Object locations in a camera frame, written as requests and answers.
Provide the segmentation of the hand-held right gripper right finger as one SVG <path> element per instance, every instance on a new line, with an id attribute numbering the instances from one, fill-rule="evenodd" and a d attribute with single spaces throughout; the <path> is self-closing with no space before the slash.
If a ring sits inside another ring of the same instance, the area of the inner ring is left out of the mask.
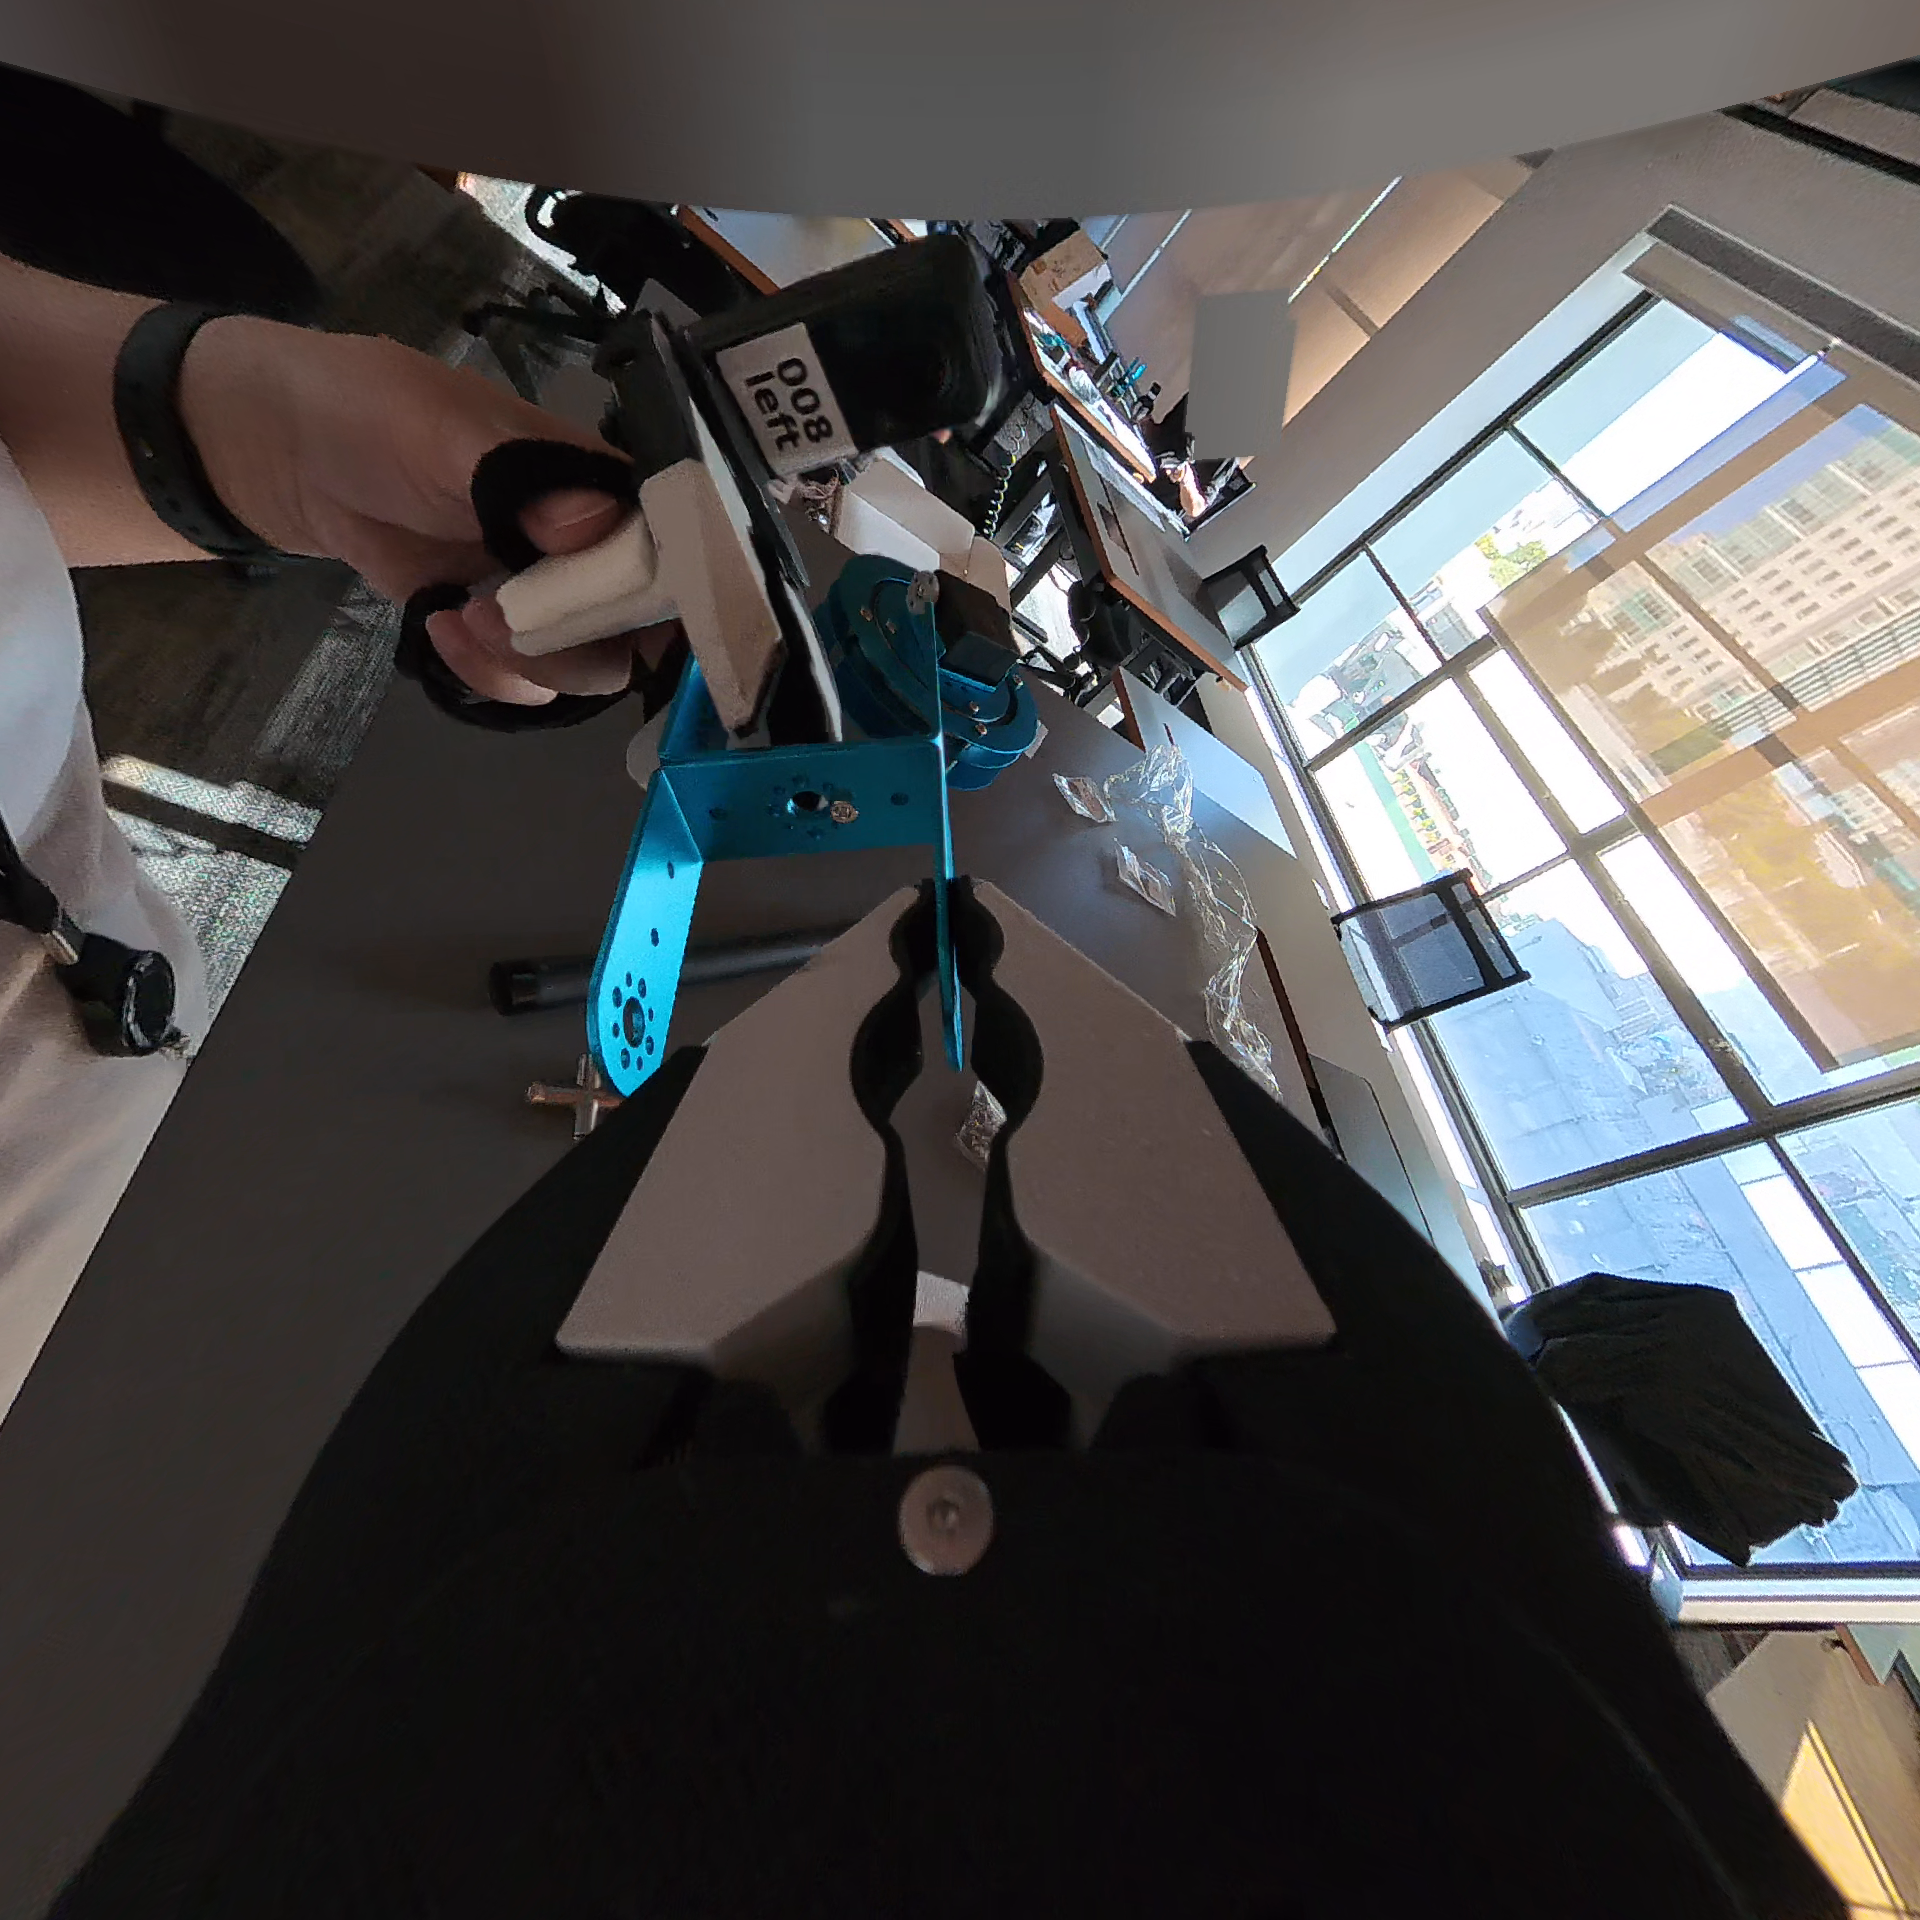
<path id="1" fill-rule="evenodd" d="M 1064 1448 L 1192 1359 L 1317 1352 L 1333 1310 L 1202 1074 L 1211 1047 L 992 882 L 949 888 L 1003 1112 L 952 1373 L 989 1452 Z"/>

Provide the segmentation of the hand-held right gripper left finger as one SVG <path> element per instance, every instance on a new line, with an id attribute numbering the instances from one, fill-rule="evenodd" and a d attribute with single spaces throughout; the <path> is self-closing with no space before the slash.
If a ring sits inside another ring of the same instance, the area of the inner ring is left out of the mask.
<path id="1" fill-rule="evenodd" d="M 832 1452 L 893 1446 L 918 1285 L 893 1116 L 922 1070 L 929 972 L 925 879 L 711 1038 L 563 1354 L 766 1386 Z"/>

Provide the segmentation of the silver cross wrench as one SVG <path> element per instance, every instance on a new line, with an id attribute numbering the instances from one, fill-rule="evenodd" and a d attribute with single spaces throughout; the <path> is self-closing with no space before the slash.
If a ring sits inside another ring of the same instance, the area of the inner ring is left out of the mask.
<path id="1" fill-rule="evenodd" d="M 569 1135 L 577 1142 L 591 1135 L 600 1118 L 622 1106 L 623 1094 L 610 1086 L 593 1055 L 582 1050 L 567 1084 L 527 1084 L 523 1101 L 530 1109 L 563 1112 Z"/>

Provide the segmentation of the blue metal U bracket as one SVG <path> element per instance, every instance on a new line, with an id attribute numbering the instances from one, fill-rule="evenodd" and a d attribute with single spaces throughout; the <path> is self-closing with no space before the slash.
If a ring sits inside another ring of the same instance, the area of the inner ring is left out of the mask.
<path id="1" fill-rule="evenodd" d="M 714 709 L 709 678 L 697 658 L 689 655 L 663 718 L 658 764 L 703 760 L 721 753 L 729 741 L 731 734 Z"/>
<path id="2" fill-rule="evenodd" d="M 613 1088 L 632 1094 L 664 1060 L 703 865 L 835 848 L 928 853 L 944 1045 L 961 1062 L 944 750 L 929 734 L 854 734 L 656 766 L 587 990 L 590 1050 Z"/>

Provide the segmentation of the person's left forearm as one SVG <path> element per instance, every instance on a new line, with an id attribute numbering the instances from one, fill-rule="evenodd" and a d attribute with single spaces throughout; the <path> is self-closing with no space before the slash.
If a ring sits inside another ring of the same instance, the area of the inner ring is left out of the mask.
<path id="1" fill-rule="evenodd" d="M 152 300 L 2 261 L 2 440 L 73 569 L 199 559 L 143 498 L 111 373 Z"/>

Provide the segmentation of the grey desk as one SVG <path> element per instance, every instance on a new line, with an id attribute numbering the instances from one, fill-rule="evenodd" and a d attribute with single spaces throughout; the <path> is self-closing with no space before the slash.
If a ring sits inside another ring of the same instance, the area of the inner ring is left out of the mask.
<path id="1" fill-rule="evenodd" d="M 593 949 L 630 711 L 497 736 L 394 686 L 3 1420 L 3 1916 L 177 1728 L 367 1368 L 569 1124 L 582 1048 L 488 1008 Z"/>

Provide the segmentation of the person's left hand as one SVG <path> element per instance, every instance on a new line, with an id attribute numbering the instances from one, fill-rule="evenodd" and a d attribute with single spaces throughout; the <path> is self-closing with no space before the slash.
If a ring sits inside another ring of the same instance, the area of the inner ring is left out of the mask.
<path id="1" fill-rule="evenodd" d="M 561 693 L 602 696 L 683 637 L 664 622 L 550 655 L 513 652 L 473 471 L 511 440 L 606 444 L 467 368 L 383 337 L 225 318 L 186 346 L 177 407 L 215 496 L 272 545 L 344 561 L 394 602 L 470 588 L 425 634 L 480 696 L 527 709 Z"/>

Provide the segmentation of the black mesh panel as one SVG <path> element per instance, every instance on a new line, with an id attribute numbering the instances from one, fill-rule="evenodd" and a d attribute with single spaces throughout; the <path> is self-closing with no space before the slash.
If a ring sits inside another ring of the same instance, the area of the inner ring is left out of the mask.
<path id="1" fill-rule="evenodd" d="M 1263 543 L 1211 572 L 1202 601 L 1237 653 L 1299 613 Z"/>
<path id="2" fill-rule="evenodd" d="M 1529 980 L 1466 870 L 1357 902 L 1333 913 L 1329 926 L 1382 1031 Z"/>

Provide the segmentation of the black office chair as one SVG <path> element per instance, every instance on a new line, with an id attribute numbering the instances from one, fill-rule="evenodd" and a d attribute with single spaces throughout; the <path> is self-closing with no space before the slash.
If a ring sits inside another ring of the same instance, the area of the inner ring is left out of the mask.
<path id="1" fill-rule="evenodd" d="M 595 346 L 632 313 L 667 325 L 689 318 L 669 282 L 683 265 L 683 231 L 654 204 L 527 183 L 507 231 L 535 254 L 537 271 L 463 313 L 473 337 Z"/>

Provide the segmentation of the crumpled clear plastic wrap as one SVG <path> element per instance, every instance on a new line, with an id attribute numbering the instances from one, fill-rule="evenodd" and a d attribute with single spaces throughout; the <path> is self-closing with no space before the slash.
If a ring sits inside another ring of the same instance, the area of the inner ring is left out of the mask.
<path id="1" fill-rule="evenodd" d="M 1206 1034 L 1263 1092 L 1279 1097 L 1270 1039 L 1240 1000 L 1257 951 L 1255 904 L 1238 868 L 1195 820 L 1186 756 L 1166 738 L 1102 786 L 1115 808 L 1141 814 L 1161 838 L 1162 862 L 1141 860 L 1170 876 L 1179 909 L 1175 919 L 1186 917 L 1199 942 L 1206 960 Z"/>

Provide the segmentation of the black cloth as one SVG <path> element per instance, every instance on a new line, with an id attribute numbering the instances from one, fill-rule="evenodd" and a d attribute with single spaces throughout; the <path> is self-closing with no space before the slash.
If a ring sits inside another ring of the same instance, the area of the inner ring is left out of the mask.
<path id="1" fill-rule="evenodd" d="M 1502 1330 L 1633 1525 L 1745 1568 L 1858 1489 L 1726 1289 L 1589 1272 L 1506 1308 Z"/>

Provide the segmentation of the large glass window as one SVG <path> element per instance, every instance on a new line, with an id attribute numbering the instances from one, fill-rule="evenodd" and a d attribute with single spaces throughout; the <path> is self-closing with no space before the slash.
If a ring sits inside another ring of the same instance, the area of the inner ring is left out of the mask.
<path id="1" fill-rule="evenodd" d="M 1251 644 L 1335 902 L 1465 872 L 1519 965 L 1395 1039 L 1506 1295 L 1729 1292 L 1856 1471 L 1630 1538 L 1698 1621 L 1915 1630 L 1915 536 L 1902 369 L 1637 294 Z"/>

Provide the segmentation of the black wristband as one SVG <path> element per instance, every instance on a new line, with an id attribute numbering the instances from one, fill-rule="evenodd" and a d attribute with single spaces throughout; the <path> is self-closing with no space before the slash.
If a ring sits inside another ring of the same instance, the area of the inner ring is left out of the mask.
<path id="1" fill-rule="evenodd" d="M 229 512 L 185 424 L 185 353 L 202 327 L 229 314 L 221 305 L 169 302 L 133 321 L 111 364 L 115 433 L 146 504 L 200 556 L 237 566 L 306 564 Z"/>

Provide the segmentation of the person's white shirt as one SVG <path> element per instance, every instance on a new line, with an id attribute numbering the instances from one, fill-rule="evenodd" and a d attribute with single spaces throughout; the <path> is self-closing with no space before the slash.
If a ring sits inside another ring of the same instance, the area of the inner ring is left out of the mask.
<path id="1" fill-rule="evenodd" d="M 85 929 L 162 953 L 176 1020 L 207 1029 L 200 949 L 105 804 L 81 693 L 79 613 L 39 502 L 2 460 L 2 810 L 27 868 Z M 2 1408 L 173 1103 L 185 1060 L 115 1060 L 85 1038 L 51 960 L 2 927 Z"/>

